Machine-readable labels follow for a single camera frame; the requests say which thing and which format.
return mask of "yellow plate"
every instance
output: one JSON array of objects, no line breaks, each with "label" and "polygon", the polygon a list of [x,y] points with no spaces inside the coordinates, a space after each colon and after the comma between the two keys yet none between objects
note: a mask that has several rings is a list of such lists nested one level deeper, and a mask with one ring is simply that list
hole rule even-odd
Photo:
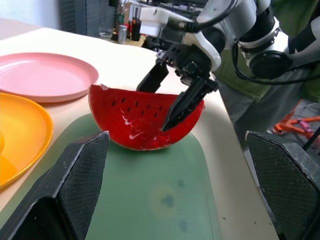
[{"label": "yellow plate", "polygon": [[21,176],[44,154],[53,129],[52,119],[42,106],[0,93],[0,188]]}]

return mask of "red watermelon flesh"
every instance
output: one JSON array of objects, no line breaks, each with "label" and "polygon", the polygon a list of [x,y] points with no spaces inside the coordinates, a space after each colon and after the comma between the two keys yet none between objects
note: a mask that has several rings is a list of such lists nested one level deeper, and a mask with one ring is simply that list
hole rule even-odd
[{"label": "red watermelon flesh", "polygon": [[99,128],[117,144],[132,150],[156,150],[185,137],[195,126],[204,101],[178,126],[161,131],[173,94],[149,93],[92,85],[89,105]]}]

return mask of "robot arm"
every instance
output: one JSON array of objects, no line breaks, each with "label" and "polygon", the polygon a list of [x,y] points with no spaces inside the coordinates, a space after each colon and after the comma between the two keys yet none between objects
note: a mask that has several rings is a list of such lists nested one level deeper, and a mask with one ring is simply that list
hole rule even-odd
[{"label": "robot arm", "polygon": [[188,85],[172,104],[162,130],[182,122],[206,94],[218,84],[210,79],[221,64],[220,53],[232,49],[238,59],[240,49],[254,77],[240,78],[265,85],[287,71],[320,60],[320,17],[298,36],[289,38],[279,27],[270,6],[271,0],[209,0],[196,22],[159,7],[143,7],[141,32],[171,41],[165,53],[137,87],[137,91],[156,92],[167,76],[167,65],[175,68],[181,82]]}]

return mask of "black cable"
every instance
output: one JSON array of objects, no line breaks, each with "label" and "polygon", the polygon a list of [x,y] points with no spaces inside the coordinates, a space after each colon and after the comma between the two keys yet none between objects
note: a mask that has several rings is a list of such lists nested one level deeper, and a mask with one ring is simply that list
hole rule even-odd
[{"label": "black cable", "polygon": [[234,70],[236,74],[244,80],[248,80],[250,82],[253,82],[255,84],[260,84],[260,85],[268,85],[268,86],[273,86],[273,85],[290,85],[290,84],[298,84],[298,83],[303,83],[311,80],[315,80],[320,78],[320,74],[315,75],[315,76],[310,76],[310,77],[305,77],[305,78],[300,78],[297,80],[290,80],[290,81],[263,81],[263,80],[257,80],[255,77],[249,77],[245,75],[239,68],[238,68],[238,44],[235,43],[232,46],[232,51],[231,51],[231,57],[232,57],[232,63]]},{"label": "black cable", "polygon": [[207,27],[211,27],[212,25],[215,25],[219,22],[221,22],[223,19],[225,19],[231,11],[235,8],[237,4],[237,0],[231,0],[228,7],[218,16],[212,18],[209,21],[206,22],[196,22],[196,21],[169,21],[168,25],[174,29],[183,30],[185,33],[198,33],[202,29],[205,29]]},{"label": "black cable", "polygon": [[307,151],[307,149],[314,143],[314,141],[317,139],[317,137],[320,135],[320,126],[318,129],[314,132],[314,134],[309,138],[309,140],[306,142],[305,145],[303,145],[302,149]]}]

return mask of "bottle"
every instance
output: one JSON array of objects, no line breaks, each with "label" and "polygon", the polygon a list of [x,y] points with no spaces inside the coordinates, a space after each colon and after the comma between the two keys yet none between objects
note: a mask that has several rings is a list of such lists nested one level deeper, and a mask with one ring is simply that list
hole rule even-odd
[{"label": "bottle", "polygon": [[116,32],[119,30],[119,25],[125,23],[125,0],[119,0],[118,7],[116,9]]}]

